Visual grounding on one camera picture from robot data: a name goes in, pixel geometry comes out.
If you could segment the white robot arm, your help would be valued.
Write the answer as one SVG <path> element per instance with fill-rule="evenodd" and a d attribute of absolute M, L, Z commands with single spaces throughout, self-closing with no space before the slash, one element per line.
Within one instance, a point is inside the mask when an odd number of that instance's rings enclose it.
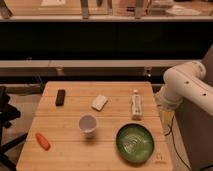
<path fill-rule="evenodd" d="M 155 94 L 156 103 L 176 109 L 184 98 L 213 116 L 213 87 L 203 81 L 206 68 L 199 61 L 173 66 L 164 72 L 164 84 Z"/>

